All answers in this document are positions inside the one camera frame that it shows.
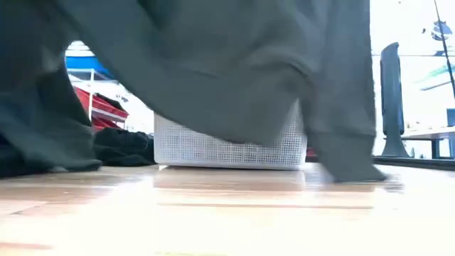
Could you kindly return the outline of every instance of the wooden floor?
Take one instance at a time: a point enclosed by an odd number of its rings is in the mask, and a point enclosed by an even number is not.
[[[0,181],[0,255],[455,255],[455,173],[400,190],[298,171],[114,169]]]

